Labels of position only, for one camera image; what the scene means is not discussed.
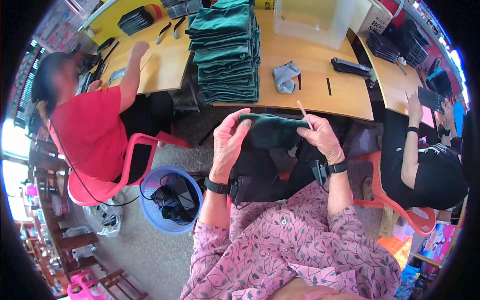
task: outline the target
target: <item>red t-shirt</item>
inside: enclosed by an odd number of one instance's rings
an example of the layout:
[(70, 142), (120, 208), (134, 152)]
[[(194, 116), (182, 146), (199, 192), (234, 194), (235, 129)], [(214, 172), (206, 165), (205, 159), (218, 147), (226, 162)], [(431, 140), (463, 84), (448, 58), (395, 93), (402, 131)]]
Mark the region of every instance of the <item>red t-shirt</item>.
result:
[(50, 120), (57, 133), (51, 123), (47, 128), (70, 167), (103, 181), (121, 174), (128, 141), (119, 110), (119, 86), (81, 93), (55, 108)]

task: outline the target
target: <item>black pants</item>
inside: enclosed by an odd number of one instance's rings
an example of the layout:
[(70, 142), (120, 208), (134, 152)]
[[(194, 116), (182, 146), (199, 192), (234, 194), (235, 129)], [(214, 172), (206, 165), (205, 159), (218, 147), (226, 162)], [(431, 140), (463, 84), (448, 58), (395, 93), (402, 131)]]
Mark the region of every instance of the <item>black pants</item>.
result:
[[(156, 136), (160, 131), (170, 133), (173, 116), (173, 99), (165, 91), (153, 93), (149, 97), (137, 95), (132, 106), (120, 114), (120, 120), (125, 125), (127, 139), (130, 140), (134, 133), (150, 136)], [(135, 145), (127, 184), (136, 182), (145, 173), (151, 152), (151, 146)], [(112, 182), (119, 183), (121, 176), (122, 174)]]
[[(338, 128), (330, 121), (336, 136)], [(317, 147), (302, 139), (296, 153), (297, 163), (288, 182), (279, 179), (279, 171), (268, 150), (256, 149), (252, 145), (242, 145), (242, 151), (232, 168), (231, 178), (251, 177), (250, 183), (242, 187), (238, 202), (274, 202), (288, 199), (315, 180), (312, 162), (316, 159), (326, 162), (325, 156)]]
[[(384, 125), (382, 137), (382, 158), (380, 161), (381, 182), (387, 196), (402, 207), (410, 206), (412, 190), (407, 187), (401, 177), (403, 150), (407, 140), (408, 117), (383, 108), (380, 119)], [(429, 144), (439, 142), (436, 129), (420, 124), (419, 137), (427, 137)]]

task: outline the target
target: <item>black cap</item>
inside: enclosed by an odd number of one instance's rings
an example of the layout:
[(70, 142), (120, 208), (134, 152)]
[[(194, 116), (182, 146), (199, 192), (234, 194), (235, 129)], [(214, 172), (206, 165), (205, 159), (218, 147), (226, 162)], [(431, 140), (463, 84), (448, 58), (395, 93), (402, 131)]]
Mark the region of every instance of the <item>black cap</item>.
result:
[(64, 64), (64, 59), (69, 60), (71, 57), (72, 53), (54, 52), (42, 58), (32, 84), (31, 98), (33, 103), (53, 98), (50, 74)]

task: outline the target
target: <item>clear plastic container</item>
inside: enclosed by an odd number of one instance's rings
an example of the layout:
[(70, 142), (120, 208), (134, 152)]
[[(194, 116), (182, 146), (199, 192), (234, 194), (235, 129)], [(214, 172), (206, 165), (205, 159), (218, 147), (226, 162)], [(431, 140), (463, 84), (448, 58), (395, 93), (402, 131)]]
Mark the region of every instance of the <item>clear plastic container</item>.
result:
[(339, 49), (355, 0), (276, 0), (274, 31)]

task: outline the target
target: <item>plastic bag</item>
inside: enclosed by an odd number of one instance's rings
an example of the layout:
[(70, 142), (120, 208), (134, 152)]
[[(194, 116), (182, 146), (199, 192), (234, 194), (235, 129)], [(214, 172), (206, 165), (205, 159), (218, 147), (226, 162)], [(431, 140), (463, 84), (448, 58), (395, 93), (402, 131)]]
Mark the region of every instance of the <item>plastic bag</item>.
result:
[[(111, 198), (107, 204), (116, 204)], [(121, 226), (123, 209), (121, 206), (108, 206), (98, 204), (94, 206), (83, 206), (85, 217), (90, 227), (96, 234), (114, 238), (118, 235)]]

